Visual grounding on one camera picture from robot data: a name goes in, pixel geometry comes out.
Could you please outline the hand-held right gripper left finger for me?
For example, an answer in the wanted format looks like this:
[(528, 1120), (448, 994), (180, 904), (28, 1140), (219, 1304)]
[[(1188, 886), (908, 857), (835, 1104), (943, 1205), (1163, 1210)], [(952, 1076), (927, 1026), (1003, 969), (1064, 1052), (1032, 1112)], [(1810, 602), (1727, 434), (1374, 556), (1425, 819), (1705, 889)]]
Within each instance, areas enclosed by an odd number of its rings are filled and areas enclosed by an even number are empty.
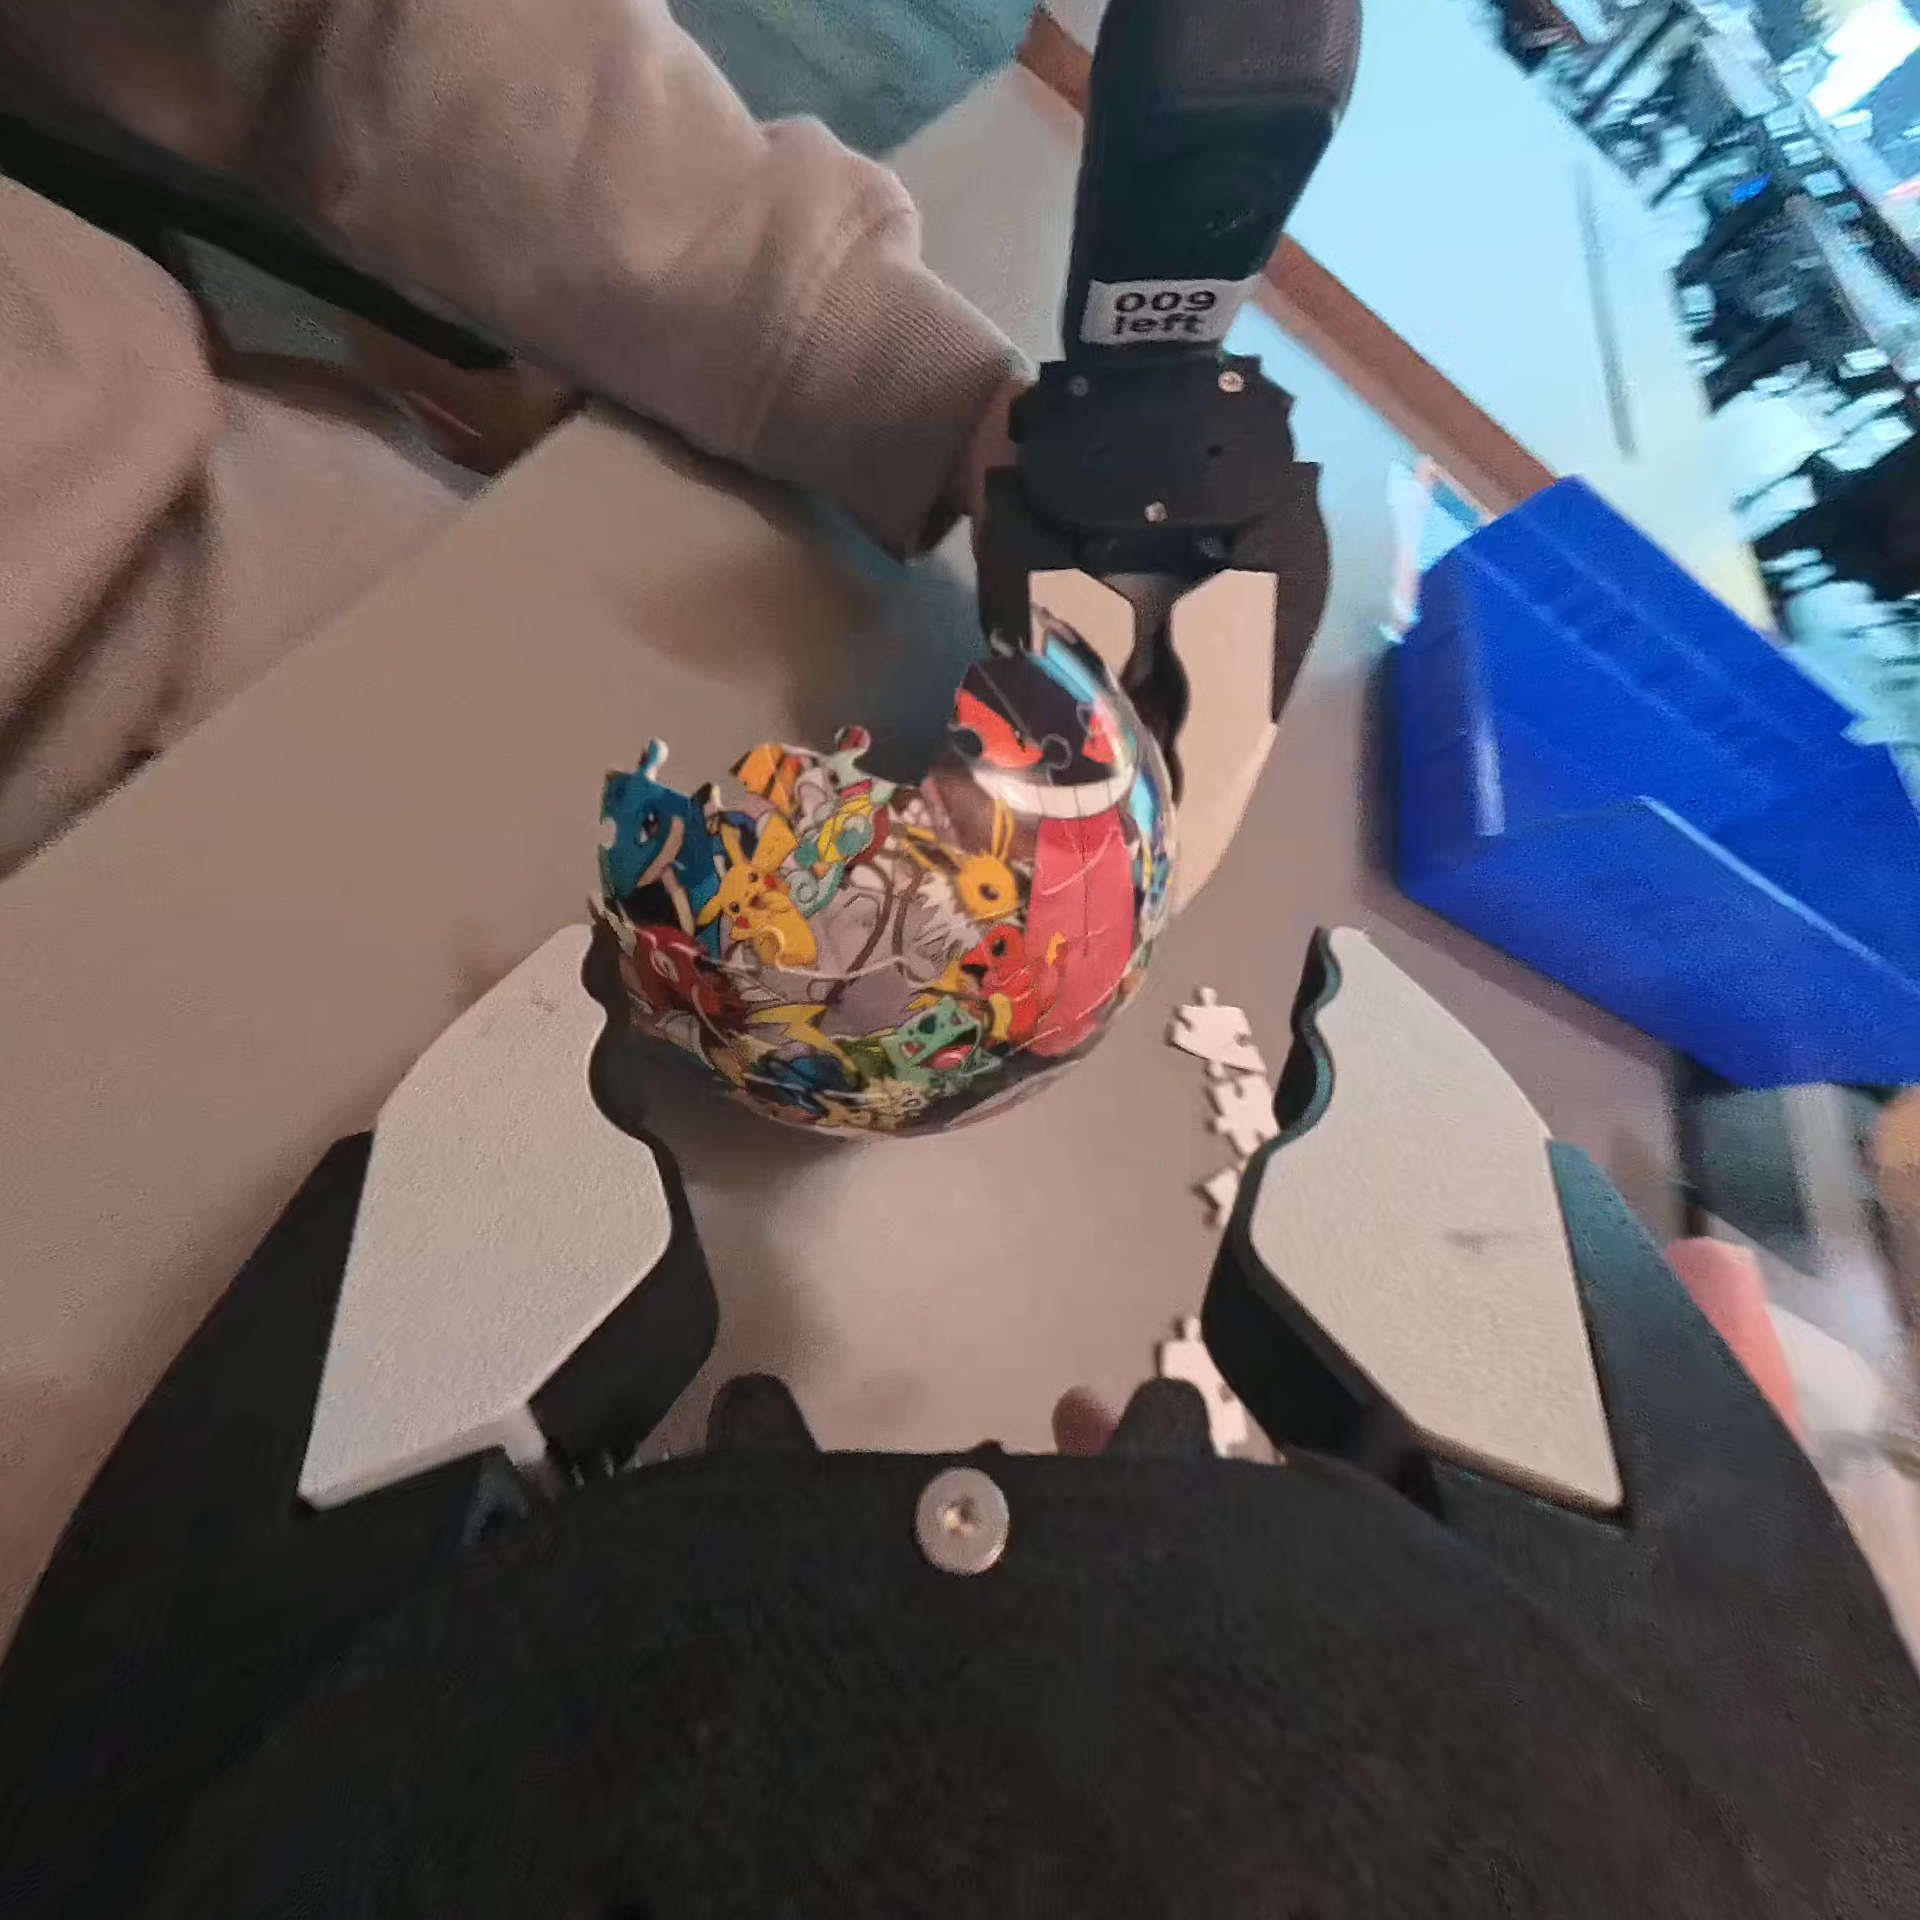
[(719, 1301), (670, 1152), (604, 1114), (592, 930), (554, 933), (375, 1117), (297, 1478), (343, 1507), (470, 1457), (632, 1462), (704, 1369)]

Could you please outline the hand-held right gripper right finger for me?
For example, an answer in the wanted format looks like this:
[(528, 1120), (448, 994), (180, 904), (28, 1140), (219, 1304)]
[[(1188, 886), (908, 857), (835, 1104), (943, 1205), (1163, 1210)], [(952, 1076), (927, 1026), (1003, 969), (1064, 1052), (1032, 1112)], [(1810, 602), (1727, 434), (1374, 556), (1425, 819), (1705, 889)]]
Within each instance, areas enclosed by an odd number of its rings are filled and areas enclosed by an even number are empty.
[(1441, 1469), (1571, 1513), (1625, 1500), (1552, 1131), (1356, 928), (1319, 928), (1278, 1131), (1240, 1178), (1204, 1346), (1275, 1458), (1436, 1504)]

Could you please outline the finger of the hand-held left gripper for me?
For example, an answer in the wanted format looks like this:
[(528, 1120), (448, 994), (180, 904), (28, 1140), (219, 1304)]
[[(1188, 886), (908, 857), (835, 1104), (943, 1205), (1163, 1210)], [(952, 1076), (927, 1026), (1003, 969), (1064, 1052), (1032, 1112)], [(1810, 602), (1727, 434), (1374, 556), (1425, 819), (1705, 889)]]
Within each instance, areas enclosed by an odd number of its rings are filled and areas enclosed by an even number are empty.
[(1171, 900), (1193, 904), (1230, 852), (1273, 752), (1278, 579), (1219, 571), (1168, 614), (1185, 712), (1168, 726), (1177, 778)]
[(1182, 731), (1188, 718), (1188, 669), (1174, 637), (1185, 582), (1168, 574), (1127, 571), (1112, 582), (1080, 570), (1038, 571), (1028, 602), (1043, 627), (1072, 632), (1127, 692), (1160, 745), (1176, 801), (1186, 796)]

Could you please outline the colourful cartoon puzzle ball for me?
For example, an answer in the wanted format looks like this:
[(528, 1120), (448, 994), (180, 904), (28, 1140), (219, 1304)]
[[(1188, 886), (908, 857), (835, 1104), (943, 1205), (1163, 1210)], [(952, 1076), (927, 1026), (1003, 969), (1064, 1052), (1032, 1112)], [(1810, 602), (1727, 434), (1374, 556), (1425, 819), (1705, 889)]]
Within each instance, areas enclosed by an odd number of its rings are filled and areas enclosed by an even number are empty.
[(679, 788), (651, 739), (602, 782), (594, 920), (651, 1049), (780, 1124), (928, 1136), (1032, 1097), (1138, 992), (1171, 771), (1051, 614), (968, 668), (922, 778), (872, 752), (762, 741)]

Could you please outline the person's left forearm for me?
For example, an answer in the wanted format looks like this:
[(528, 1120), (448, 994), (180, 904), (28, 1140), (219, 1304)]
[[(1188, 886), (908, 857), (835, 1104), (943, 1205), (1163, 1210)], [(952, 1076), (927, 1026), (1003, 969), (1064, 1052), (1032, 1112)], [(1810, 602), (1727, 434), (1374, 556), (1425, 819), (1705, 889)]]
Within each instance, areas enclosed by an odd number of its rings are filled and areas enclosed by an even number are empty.
[(902, 178), (763, 123), (668, 4), (6, 4), (6, 65), (914, 558), (978, 517), (1025, 358)]

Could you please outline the pink object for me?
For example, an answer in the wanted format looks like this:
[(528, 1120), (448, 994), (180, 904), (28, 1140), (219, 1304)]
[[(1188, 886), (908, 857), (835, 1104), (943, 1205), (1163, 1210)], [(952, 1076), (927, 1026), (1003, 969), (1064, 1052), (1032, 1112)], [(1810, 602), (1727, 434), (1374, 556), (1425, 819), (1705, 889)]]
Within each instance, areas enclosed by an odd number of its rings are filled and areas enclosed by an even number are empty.
[(1754, 1251), (1718, 1236), (1682, 1236), (1667, 1244), (1667, 1260), (1695, 1305), (1743, 1363), (1798, 1443), (1806, 1424), (1798, 1401), (1785, 1346), (1769, 1316), (1769, 1296)]

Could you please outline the blue plastic bin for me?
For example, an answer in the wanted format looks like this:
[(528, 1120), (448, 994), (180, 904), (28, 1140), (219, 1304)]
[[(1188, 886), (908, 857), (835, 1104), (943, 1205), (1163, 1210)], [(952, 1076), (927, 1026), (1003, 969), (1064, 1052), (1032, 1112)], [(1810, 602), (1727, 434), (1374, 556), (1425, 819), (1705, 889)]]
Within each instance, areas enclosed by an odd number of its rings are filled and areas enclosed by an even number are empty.
[(1916, 1083), (1898, 758), (1584, 481), (1425, 571), (1385, 712), (1407, 898), (1737, 1089)]

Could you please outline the person's torso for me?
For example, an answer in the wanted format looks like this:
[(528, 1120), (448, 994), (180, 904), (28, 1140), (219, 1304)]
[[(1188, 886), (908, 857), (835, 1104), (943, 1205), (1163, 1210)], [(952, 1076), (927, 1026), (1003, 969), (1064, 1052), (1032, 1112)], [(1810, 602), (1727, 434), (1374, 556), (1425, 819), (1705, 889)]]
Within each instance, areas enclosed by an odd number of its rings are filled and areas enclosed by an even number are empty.
[(223, 418), (201, 313), (176, 280), (6, 184), (6, 872), (180, 730)]

